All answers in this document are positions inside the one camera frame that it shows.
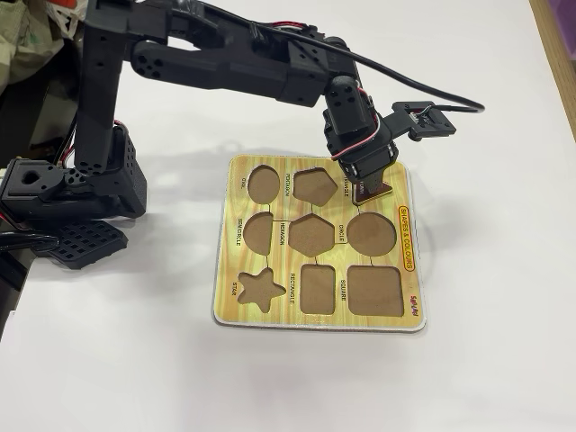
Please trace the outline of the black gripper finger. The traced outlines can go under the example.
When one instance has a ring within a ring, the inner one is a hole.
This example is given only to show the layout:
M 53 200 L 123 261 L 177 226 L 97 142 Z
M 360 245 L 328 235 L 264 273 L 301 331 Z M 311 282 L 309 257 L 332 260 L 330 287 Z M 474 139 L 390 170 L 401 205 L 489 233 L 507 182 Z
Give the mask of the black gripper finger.
M 384 169 L 380 168 L 367 175 L 359 184 L 358 191 L 361 195 L 378 195 L 387 190 L 387 185 L 383 181 Z

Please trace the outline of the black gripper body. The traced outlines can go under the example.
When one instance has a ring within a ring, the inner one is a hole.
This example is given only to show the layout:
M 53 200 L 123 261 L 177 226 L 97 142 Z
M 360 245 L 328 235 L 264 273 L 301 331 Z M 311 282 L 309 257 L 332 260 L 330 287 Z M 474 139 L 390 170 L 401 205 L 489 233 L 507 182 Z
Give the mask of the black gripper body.
M 331 159 L 348 180 L 362 181 L 396 162 L 399 151 L 392 132 L 371 104 L 329 104 L 323 116 Z

